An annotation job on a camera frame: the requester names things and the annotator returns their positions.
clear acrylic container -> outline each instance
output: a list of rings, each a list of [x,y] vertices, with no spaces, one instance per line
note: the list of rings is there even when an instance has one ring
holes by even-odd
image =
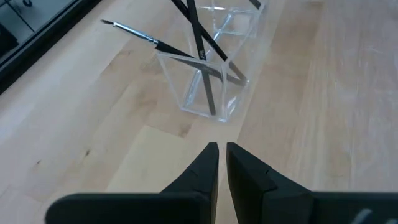
[[[255,63],[258,63],[256,58],[263,54],[259,45],[266,9],[264,1],[260,9],[249,0],[197,1],[199,20],[228,56],[226,61],[205,39],[207,61],[196,59],[198,53],[192,26],[181,13],[176,14],[173,25],[161,40],[195,58],[164,52],[157,52],[157,57],[181,110],[222,122],[230,119],[251,84]],[[205,88],[203,77],[210,80],[211,92]],[[213,113],[210,98],[214,101]]]

black metal frame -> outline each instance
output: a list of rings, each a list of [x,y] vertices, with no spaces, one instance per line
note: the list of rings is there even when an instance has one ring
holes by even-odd
[[[46,224],[214,224],[219,150],[211,142],[158,194],[74,194],[54,202]]]
[[[75,0],[0,62],[0,94],[64,36],[101,0]]]
[[[397,223],[396,192],[313,192],[236,143],[227,143],[226,152],[239,224]]]

light wooden surface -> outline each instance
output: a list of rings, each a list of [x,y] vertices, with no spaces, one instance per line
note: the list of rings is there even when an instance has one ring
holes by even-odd
[[[227,141],[313,190],[398,190],[395,1],[272,0],[264,63],[228,124],[180,111],[153,48],[99,23],[162,36],[175,13],[102,1],[0,96],[0,223],[42,223],[73,192],[160,191],[209,141],[218,223],[236,223]]]

metal ferrule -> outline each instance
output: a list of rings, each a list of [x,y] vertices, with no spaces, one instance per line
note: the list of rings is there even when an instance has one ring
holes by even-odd
[[[128,27],[128,26],[123,25],[123,24],[120,24],[118,22],[113,22],[113,26],[117,27],[117,28],[120,28],[122,30],[125,30],[125,31],[129,32],[130,34],[135,35],[136,37],[144,39],[144,40],[148,41],[151,44],[157,45],[159,43],[159,41],[157,39],[155,39],[155,38],[153,38],[153,37],[151,37],[151,36],[149,36],[149,35],[147,35],[147,34],[145,34],[143,32],[135,30],[135,29],[133,29],[131,27]]]

